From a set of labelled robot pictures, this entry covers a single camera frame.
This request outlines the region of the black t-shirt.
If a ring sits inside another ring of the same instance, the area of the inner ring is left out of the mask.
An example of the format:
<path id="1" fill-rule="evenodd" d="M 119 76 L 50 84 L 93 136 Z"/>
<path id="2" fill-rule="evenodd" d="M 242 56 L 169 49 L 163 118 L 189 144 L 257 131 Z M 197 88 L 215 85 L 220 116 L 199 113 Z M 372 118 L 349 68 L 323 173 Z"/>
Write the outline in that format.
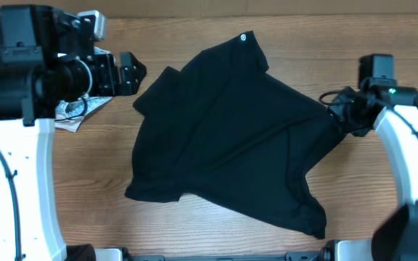
<path id="1" fill-rule="evenodd" d="M 251 31 L 165 68 L 134 102 L 144 120 L 125 196 L 167 203 L 195 194 L 323 239 L 326 213 L 306 175 L 345 135 L 325 106 L 268 69 Z"/>

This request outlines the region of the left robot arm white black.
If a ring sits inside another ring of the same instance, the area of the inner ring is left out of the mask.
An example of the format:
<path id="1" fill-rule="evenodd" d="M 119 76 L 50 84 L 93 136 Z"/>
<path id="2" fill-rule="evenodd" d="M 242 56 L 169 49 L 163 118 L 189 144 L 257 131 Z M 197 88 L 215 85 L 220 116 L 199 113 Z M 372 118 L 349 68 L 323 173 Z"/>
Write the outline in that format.
<path id="1" fill-rule="evenodd" d="M 105 38 L 97 10 L 0 7 L 0 260 L 128 260 L 121 247 L 68 246 L 52 174 L 60 102 L 135 94 L 147 69 L 95 47 Z"/>

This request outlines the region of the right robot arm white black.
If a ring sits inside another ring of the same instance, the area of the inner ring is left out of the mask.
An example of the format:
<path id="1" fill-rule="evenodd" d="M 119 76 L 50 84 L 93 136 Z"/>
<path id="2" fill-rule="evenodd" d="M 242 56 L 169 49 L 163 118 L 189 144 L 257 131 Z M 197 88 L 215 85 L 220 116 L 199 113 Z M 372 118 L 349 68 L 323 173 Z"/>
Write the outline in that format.
<path id="1" fill-rule="evenodd" d="M 370 54 L 359 60 L 358 90 L 333 91 L 328 111 L 343 132 L 374 131 L 393 171 L 397 210 L 366 240 L 334 240 L 320 260 L 418 260 L 418 90 L 400 86 L 394 58 Z"/>

